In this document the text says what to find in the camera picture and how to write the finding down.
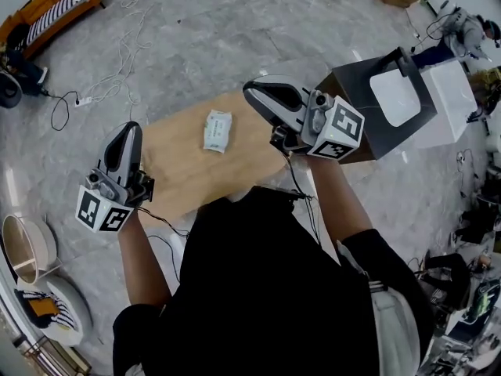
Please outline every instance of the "black shirt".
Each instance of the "black shirt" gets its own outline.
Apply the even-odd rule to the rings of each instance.
[[[163,311],[133,305],[116,319],[115,376],[139,362],[147,375],[302,367],[378,374],[367,279],[332,260],[293,217],[290,201],[269,191],[199,211],[171,301]],[[405,296],[422,359],[433,317],[411,270],[376,230],[343,244],[373,280]]]

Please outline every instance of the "gray marble floor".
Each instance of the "gray marble floor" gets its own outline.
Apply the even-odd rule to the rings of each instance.
[[[404,10],[379,0],[103,0],[96,9],[59,34],[37,58],[50,67],[48,88],[63,94],[88,89],[118,71],[118,43],[138,30],[148,10],[125,86],[114,97],[79,109],[61,132],[51,129],[53,99],[25,97],[12,110],[0,110],[0,214],[47,215],[59,243],[62,272],[87,300],[94,331],[79,349],[98,374],[111,373],[112,324],[128,304],[121,257],[114,237],[86,232],[74,220],[78,186],[94,165],[99,144],[129,115],[142,125],[184,107],[238,89],[259,74],[289,74],[314,86],[333,66],[383,55],[416,42]],[[418,30],[431,21],[420,5],[409,9]],[[126,39],[134,51],[134,34]],[[126,55],[125,47],[121,51]],[[102,95],[111,85],[96,90]],[[64,109],[54,114],[64,122]],[[344,167],[376,228],[407,261],[427,247],[446,244],[458,215],[468,205],[460,197],[456,152],[471,148],[477,173],[485,170],[483,129],[468,127],[456,145],[429,150],[407,141],[378,162]],[[465,166],[464,189],[473,187]],[[302,179],[306,182],[305,173]],[[282,172],[274,183],[289,183]],[[297,217],[308,226],[304,208]],[[193,214],[178,226],[189,226]],[[167,229],[149,230],[169,237]],[[183,243],[172,239],[177,268]],[[323,243],[328,243],[323,233]],[[168,283],[177,288],[168,247],[152,240]]]

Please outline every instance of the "wooden tabletop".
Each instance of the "wooden tabletop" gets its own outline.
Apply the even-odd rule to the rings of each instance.
[[[226,152],[205,150],[204,126],[211,110],[232,114]],[[143,129],[142,166],[155,179],[153,201],[143,207],[169,222],[231,193],[251,188],[278,172],[285,161],[269,144],[269,125],[243,97],[225,93]],[[144,226],[159,222],[140,214]]]

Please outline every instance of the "wet wipes package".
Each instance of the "wet wipes package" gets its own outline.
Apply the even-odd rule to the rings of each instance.
[[[228,145],[229,129],[232,127],[232,114],[211,110],[205,121],[204,149],[225,153]]]

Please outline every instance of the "striped pillow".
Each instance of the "striped pillow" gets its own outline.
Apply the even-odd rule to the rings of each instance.
[[[55,5],[51,7],[51,9],[47,13],[45,13],[33,25],[31,25],[26,45],[31,45],[31,43],[33,43],[36,38],[38,38],[47,29],[49,29],[50,26],[64,14],[70,12],[72,9],[85,2],[88,2],[88,0],[59,0]]]

